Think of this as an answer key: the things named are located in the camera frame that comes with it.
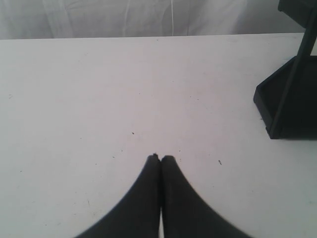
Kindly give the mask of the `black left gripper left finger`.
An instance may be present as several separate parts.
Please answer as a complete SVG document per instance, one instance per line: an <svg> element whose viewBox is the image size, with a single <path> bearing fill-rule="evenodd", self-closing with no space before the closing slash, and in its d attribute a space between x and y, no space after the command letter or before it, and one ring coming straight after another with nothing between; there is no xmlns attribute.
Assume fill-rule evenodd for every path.
<svg viewBox="0 0 317 238"><path fill-rule="evenodd" d="M81 238L157 238L160 222L160 169L157 154L150 155L124 197Z"/></svg>

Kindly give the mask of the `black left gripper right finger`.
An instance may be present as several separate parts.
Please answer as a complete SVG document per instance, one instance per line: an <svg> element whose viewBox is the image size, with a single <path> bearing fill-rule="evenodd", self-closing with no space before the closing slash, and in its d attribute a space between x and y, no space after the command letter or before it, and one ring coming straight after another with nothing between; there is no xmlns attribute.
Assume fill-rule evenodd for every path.
<svg viewBox="0 0 317 238"><path fill-rule="evenodd" d="M162 220L166 238L247 238L195 192L176 159L161 160Z"/></svg>

